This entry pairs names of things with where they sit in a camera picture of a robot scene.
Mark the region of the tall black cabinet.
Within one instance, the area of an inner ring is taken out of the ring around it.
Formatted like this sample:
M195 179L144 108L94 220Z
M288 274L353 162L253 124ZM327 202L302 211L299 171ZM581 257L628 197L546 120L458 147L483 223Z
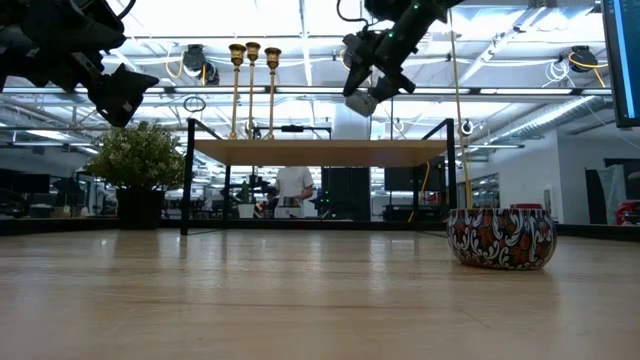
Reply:
M368 167L323 167L317 205L324 217L371 220L371 172Z

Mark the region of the green white-flowered faux plant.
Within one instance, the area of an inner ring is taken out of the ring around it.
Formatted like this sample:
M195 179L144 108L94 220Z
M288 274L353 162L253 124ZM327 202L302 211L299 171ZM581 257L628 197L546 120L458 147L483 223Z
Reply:
M113 128L84 169L106 183L126 189L169 190L184 181L185 156L177 150L179 137L155 123Z

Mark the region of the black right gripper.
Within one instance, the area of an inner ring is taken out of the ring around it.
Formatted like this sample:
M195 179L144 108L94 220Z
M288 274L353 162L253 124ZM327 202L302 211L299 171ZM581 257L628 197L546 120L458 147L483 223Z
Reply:
M380 103L398 95L401 90L409 94L415 91L416 85L403 74L402 68L406 58L416 52L415 36L390 29L378 33L368 30L347 34L342 42L346 46L345 54L351 59L342 92L349 109L369 117ZM360 90L373 67L384 76L373 87Z

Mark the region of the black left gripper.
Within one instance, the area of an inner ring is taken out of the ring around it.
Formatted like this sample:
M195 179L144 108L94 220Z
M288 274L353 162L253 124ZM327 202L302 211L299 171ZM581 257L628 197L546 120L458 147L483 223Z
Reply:
M123 128L157 77L120 64L103 73L102 51L124 43L124 28L105 0L90 0L85 11L74 0L32 0L29 39L35 51L29 81L38 87L53 83L65 91L81 84L97 112L112 126Z

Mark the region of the black plant pot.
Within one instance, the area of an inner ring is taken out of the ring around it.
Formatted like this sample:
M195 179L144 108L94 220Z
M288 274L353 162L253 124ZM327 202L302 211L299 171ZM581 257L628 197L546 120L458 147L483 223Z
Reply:
M117 217L124 230L157 229L164 208L165 192L146 189L118 189Z

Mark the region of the blue-screen computer monitor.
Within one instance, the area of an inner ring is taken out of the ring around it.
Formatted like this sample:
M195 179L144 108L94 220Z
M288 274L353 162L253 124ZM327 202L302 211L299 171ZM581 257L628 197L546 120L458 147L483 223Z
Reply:
M640 128L640 0L601 0L618 128Z

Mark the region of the tall brass candlestick holder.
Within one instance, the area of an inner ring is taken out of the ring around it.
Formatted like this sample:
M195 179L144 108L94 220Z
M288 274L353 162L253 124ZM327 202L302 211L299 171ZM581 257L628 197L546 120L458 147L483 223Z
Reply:
M246 44L247 58L249 60L249 110L248 121L246 125L247 137L254 138L254 121L253 121L253 104L254 104L254 83L255 83L255 65L259 58L259 50L261 46L256 42L248 42Z
M275 47L268 47L265 49L266 63L270 70L270 85L269 85L269 126L266 138L268 140L274 139L274 107L275 107L275 90L276 90L276 70L279 67L281 50Z
M231 44L229 46L230 60L233 65L233 105L232 105L232 117L231 117L231 131L229 138L235 140L237 138L237 108L238 108L238 96L239 96L239 73L241 65L244 62L244 56L246 47L241 44Z

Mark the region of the person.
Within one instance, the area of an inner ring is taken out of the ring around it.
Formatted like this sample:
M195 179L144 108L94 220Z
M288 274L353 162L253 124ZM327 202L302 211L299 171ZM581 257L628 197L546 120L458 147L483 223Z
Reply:
M284 167L278 171L276 190L278 202L275 209L277 219L304 217L304 201L313 193L313 178L308 167Z

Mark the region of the floral patterned round bowl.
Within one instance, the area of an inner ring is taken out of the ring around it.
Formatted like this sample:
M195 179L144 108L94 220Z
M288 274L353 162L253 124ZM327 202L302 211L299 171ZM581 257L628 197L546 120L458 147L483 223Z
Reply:
M452 210L447 237L461 264L496 270L539 270L558 244L549 213L529 208Z

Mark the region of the black table edge frame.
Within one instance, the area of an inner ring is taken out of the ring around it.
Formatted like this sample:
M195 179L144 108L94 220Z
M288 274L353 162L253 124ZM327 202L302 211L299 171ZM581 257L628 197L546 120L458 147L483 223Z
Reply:
M36 233L114 230L120 227L115 218L74 219L0 219L0 236ZM444 232L446 222L350 222L316 220L189 220L191 229L265 229L265 230L322 230L322 231L415 231ZM581 237L640 244L640 227L609 225L558 224L559 236Z

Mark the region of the cactus in white pot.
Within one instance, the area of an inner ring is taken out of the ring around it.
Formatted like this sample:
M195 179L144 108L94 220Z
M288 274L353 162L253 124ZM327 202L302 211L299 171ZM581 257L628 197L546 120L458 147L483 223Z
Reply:
M252 219L254 217L255 205L251 194L251 188L247 181L241 184L239 193L240 202L238 204L239 217L241 219Z

